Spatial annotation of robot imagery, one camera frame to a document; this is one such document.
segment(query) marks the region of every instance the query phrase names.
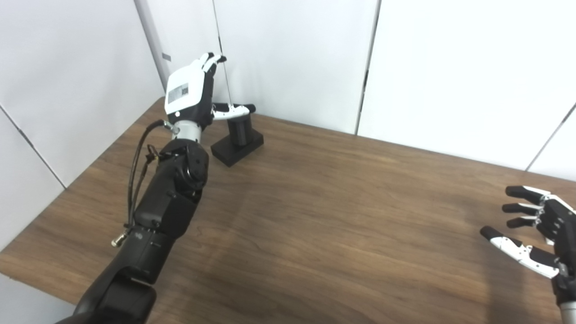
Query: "black cable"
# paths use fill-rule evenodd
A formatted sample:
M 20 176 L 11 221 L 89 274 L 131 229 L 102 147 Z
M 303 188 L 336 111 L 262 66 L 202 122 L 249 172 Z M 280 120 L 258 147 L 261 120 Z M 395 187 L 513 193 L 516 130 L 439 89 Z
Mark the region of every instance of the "black cable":
M 136 190 L 134 190 L 134 197 L 132 198 L 132 208 L 130 209 L 130 215 L 128 216 L 130 225 L 134 225 L 134 210 L 136 209 L 136 205 L 138 202 L 138 192 L 140 191 L 140 186 L 142 185 L 142 181 L 146 176 L 146 171 L 148 170 L 148 165 L 152 162 L 146 161 L 146 164 L 142 167 L 142 171 L 140 171 L 140 178 L 138 179 L 138 183 L 136 183 Z
M 132 160 L 132 167 L 130 169 L 130 178 L 128 179 L 128 225 L 134 225 L 134 220 L 132 219 L 132 209 L 135 208 L 132 203 L 132 187 L 134 186 L 134 176 L 136 175 L 136 167 L 138 166 L 138 158 L 140 157 L 140 151 L 142 150 L 142 145 L 144 145 L 144 141 L 148 134 L 155 129 L 156 127 L 164 126 L 164 121 L 159 119 L 152 124 L 148 125 L 142 133 L 140 141 L 138 142 L 138 146 L 136 147 L 136 153 L 134 154 L 134 159 Z

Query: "black cylinder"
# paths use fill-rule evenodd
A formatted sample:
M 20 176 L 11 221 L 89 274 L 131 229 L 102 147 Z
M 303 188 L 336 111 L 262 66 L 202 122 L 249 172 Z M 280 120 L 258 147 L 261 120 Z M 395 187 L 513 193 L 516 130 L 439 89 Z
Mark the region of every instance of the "black cylinder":
M 234 145 L 245 146 L 254 140 L 250 115 L 229 119 L 228 130 L 230 140 Z

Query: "black stand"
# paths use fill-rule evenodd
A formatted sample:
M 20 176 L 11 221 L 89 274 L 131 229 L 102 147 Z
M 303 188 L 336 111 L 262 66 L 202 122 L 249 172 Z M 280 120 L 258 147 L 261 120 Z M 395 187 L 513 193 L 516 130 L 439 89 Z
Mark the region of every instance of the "black stand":
M 264 144 L 264 136 L 252 128 L 250 115 L 229 119 L 228 130 L 230 135 L 210 147 L 212 155 L 227 167 Z

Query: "white wall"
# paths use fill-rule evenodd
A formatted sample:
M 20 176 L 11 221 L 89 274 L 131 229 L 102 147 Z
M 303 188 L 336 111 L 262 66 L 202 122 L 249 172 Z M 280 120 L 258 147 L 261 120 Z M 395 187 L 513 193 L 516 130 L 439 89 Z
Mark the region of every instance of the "white wall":
M 0 323 L 54 324 L 72 315 L 74 306 L 0 274 Z
M 205 52 L 220 52 L 212 0 L 135 0 L 164 86 L 170 74 Z M 162 58 L 168 54 L 171 61 Z M 215 102 L 228 102 L 226 75 L 214 77 Z
M 377 0 L 215 0 L 235 103 L 353 133 Z
M 2 111 L 0 152 L 2 251 L 64 188 Z
M 576 113 L 564 122 L 529 171 L 576 181 Z
M 0 2 L 0 105 L 69 185 L 164 94 L 131 0 Z
M 219 52 L 219 30 L 232 101 L 354 132 L 377 0 L 215 0 L 215 13 L 212 0 L 137 4 L 164 78 L 206 51 Z M 229 101 L 222 67 L 213 99 Z
M 574 104 L 572 0 L 382 0 L 358 134 L 525 169 Z

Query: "robotic arm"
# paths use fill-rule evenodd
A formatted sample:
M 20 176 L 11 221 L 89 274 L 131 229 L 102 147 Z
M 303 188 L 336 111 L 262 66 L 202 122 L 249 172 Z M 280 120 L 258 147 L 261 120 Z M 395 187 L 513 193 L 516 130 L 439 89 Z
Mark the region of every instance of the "robotic arm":
M 535 227 L 547 242 L 554 245 L 554 253 L 533 246 L 524 246 L 517 239 L 506 237 L 489 226 L 480 233 L 502 252 L 530 270 L 548 277 L 556 295 L 556 303 L 564 324 L 576 323 L 576 215 L 574 209 L 552 193 L 526 186 L 510 186 L 506 194 L 522 198 L 531 204 L 506 204 L 505 213 L 526 216 L 509 220 L 509 228 Z
M 120 250 L 86 290 L 74 315 L 58 324 L 145 323 L 156 300 L 158 279 L 176 239 L 184 235 L 202 197 L 208 177 L 208 153 L 200 145 L 202 131 L 214 119 L 254 112 L 253 105 L 213 104 L 214 73 L 221 55 L 206 53 L 174 72 L 167 85 L 168 121 L 148 126 L 138 144 L 128 184 L 128 222 L 112 245 Z M 172 140 L 149 154 L 132 193 L 138 157 L 147 134 L 156 127 L 172 132 Z M 156 172 L 139 204 L 140 184 L 152 161 Z

